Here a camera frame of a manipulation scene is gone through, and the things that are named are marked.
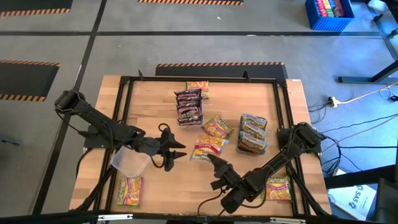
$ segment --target wooden tabletop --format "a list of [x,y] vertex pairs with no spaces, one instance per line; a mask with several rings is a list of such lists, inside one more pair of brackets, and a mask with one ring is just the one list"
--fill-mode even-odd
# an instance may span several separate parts
[[[96,109],[109,117],[113,113],[119,80],[120,76],[104,76],[96,102]],[[301,81],[287,80],[287,87],[295,123],[302,121],[309,123],[310,117]],[[177,112],[174,91],[184,90],[184,88],[185,82],[134,82],[127,124],[145,130],[147,136],[159,137],[158,125],[167,123],[176,140],[187,147],[178,151],[186,152],[188,155],[175,160],[174,168],[170,172],[157,169],[151,163],[146,167],[142,173],[144,187],[139,208],[116,205],[118,189],[116,187],[111,206],[112,212],[194,215],[200,202],[219,194],[218,191],[212,191],[210,186],[210,182],[216,180],[213,177],[213,165],[207,161],[190,161],[194,142],[199,134],[204,134],[203,130],[201,128],[183,129],[177,125],[175,120]],[[282,90],[279,90],[279,92],[284,121],[287,124]],[[220,157],[234,165],[234,169],[240,175],[264,165],[279,152],[276,135],[279,123],[272,85],[210,83],[209,96],[210,99],[203,100],[205,120],[218,114],[235,129],[234,134],[229,139],[229,144],[224,146]],[[235,151],[239,119],[243,113],[251,113],[268,119],[266,129],[269,133],[267,137],[269,146],[262,156],[245,156]],[[81,162],[70,208],[79,206],[96,185],[103,155],[104,149],[95,149]],[[303,154],[301,160],[307,188],[323,209],[331,213],[319,159],[313,154]],[[155,156],[155,161],[160,164],[162,158]],[[274,176],[285,175],[285,168],[282,168]],[[295,189],[298,208],[303,213],[299,188],[296,187]],[[104,207],[106,193],[107,187],[105,187],[103,193],[101,208]],[[260,202],[261,199],[258,197],[252,203],[246,202],[245,204],[258,205]],[[204,204],[201,207],[201,214],[217,215],[221,210],[222,207],[218,199]],[[289,202],[266,201],[261,208],[240,207],[232,215],[291,216],[292,209]]]

